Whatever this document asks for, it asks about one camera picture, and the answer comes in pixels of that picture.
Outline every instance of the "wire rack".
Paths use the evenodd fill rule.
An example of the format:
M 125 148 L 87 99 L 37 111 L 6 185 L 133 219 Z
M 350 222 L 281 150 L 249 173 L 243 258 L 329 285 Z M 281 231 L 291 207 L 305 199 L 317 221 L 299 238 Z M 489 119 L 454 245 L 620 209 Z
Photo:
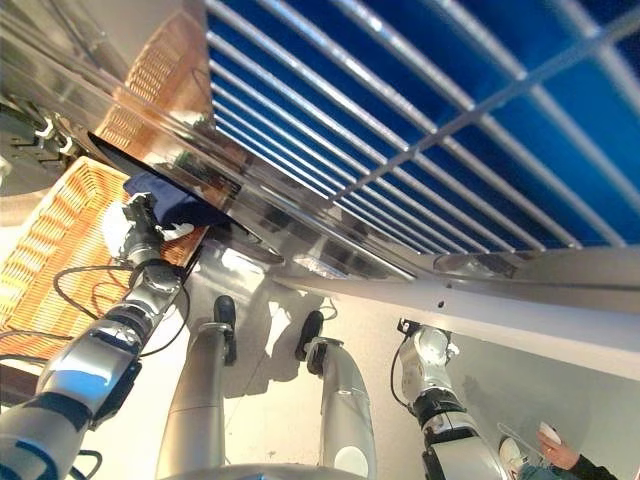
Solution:
M 206 5 L 216 128 L 397 243 L 640 242 L 638 2 Z

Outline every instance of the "floor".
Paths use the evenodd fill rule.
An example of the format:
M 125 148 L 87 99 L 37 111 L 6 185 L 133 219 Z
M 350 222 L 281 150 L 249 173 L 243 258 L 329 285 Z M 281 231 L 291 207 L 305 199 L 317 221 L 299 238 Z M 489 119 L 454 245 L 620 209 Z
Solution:
M 224 387 L 228 462 L 316 463 L 322 382 L 292 352 L 307 313 L 320 308 L 331 318 L 323 334 L 345 342 L 367 384 L 378 478 L 424 478 L 420 429 L 389 392 L 390 361 L 401 340 L 395 326 L 405 312 L 287 289 L 224 249 L 203 257 L 189 287 L 191 323 L 210 316 L 217 295 L 230 294 L 236 301 L 238 362 L 227 368 Z M 166 319 L 149 348 L 162 345 L 180 322 L 177 313 Z M 620 480 L 632 478 L 640 461 L 640 383 L 459 335 L 454 341 L 462 352 L 449 364 L 454 387 L 493 445 L 501 436 L 498 422 L 533 443 L 544 420 Z M 94 478 L 153 478 L 187 342 L 185 330 L 167 350 L 145 359 L 119 414 L 87 435 L 83 448 L 104 455 Z M 90 463 L 79 459 L 76 465 L 88 471 Z

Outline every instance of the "woven basket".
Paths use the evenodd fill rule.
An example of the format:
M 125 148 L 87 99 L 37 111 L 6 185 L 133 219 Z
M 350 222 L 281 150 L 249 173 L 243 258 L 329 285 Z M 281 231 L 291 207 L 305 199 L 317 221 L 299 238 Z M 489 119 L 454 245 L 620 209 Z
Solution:
M 92 321 L 60 298 L 53 277 L 69 267 L 106 265 L 111 258 L 101 233 L 102 216 L 112 202 L 126 202 L 127 176 L 81 158 L 42 199 L 16 248 L 0 266 L 0 332 L 38 330 L 75 336 Z M 203 229 L 165 244 L 163 257 L 184 265 Z M 126 291 L 129 272 L 95 271 L 67 275 L 63 290 L 96 314 L 102 314 Z M 42 337 L 10 336 L 0 340 L 1 353 L 50 358 L 64 342 Z

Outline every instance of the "human hand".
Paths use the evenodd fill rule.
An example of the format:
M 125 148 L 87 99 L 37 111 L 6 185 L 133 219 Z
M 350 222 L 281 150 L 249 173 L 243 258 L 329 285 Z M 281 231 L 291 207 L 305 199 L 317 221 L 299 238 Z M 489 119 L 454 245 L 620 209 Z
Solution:
M 561 444 L 556 443 L 542 432 L 537 432 L 536 435 L 545 458 L 556 467 L 560 467 L 563 470 L 571 470 L 578 462 L 580 454 L 567 447 L 564 441 Z

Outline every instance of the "dark blue cloth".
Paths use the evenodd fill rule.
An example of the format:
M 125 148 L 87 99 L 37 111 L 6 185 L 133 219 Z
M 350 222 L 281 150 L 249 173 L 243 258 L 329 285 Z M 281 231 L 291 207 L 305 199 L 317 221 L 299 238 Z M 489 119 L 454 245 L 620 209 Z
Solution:
M 153 207 L 158 223 L 171 228 L 171 224 L 190 223 L 194 227 L 220 225 L 232 220 L 221 210 L 193 195 L 183 192 L 152 173 L 139 173 L 124 183 L 129 195 L 151 192 L 156 198 Z

